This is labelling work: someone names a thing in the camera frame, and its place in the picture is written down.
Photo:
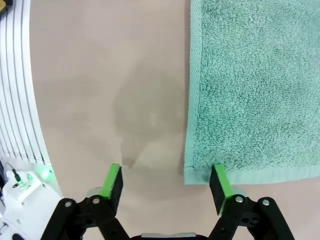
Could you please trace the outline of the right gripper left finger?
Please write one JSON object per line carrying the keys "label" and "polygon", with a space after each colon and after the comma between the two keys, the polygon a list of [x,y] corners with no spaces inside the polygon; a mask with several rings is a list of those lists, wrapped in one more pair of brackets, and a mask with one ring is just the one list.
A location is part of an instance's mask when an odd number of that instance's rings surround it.
{"label": "right gripper left finger", "polygon": [[113,163],[97,194],[81,202],[71,198],[58,202],[48,222],[48,238],[82,240],[87,229],[98,228],[105,240],[129,240],[116,218],[122,189],[122,167]]}

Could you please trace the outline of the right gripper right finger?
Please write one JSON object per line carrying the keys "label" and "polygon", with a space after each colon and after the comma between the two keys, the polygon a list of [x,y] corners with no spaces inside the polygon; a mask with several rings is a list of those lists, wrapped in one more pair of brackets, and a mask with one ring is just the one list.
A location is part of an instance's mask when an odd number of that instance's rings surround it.
{"label": "right gripper right finger", "polygon": [[255,240],[295,239],[276,201],[234,193],[221,164],[212,167],[209,187],[219,216],[209,240],[231,240],[238,227],[246,227]]}

